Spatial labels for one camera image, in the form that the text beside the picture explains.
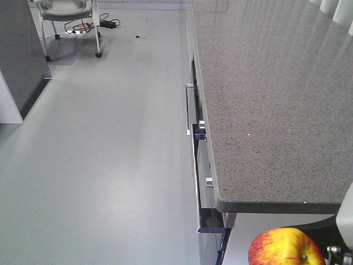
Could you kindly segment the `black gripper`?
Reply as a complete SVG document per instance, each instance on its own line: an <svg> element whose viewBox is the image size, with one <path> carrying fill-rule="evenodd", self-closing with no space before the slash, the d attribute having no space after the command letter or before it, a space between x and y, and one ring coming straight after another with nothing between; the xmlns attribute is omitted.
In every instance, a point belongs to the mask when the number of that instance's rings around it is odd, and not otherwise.
<svg viewBox="0 0 353 265"><path fill-rule="evenodd" d="M309 224L289 226L310 237L326 264L352 264L352 250L346 245L336 224L336 215Z"/></svg>

